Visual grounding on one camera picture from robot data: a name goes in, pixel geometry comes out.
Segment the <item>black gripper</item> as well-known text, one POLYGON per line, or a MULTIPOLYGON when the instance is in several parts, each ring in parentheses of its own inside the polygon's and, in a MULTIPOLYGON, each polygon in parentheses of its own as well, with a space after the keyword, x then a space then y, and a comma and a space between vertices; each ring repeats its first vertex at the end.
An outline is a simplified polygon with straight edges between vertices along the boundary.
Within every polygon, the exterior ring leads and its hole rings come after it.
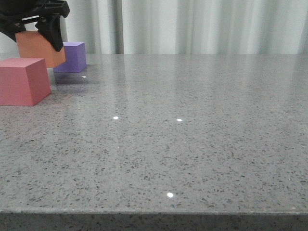
POLYGON ((35 22, 38 32, 60 51, 63 47, 60 19, 69 13, 65 0, 2 0, 0 32, 16 41, 15 34, 26 31, 25 25, 35 22))

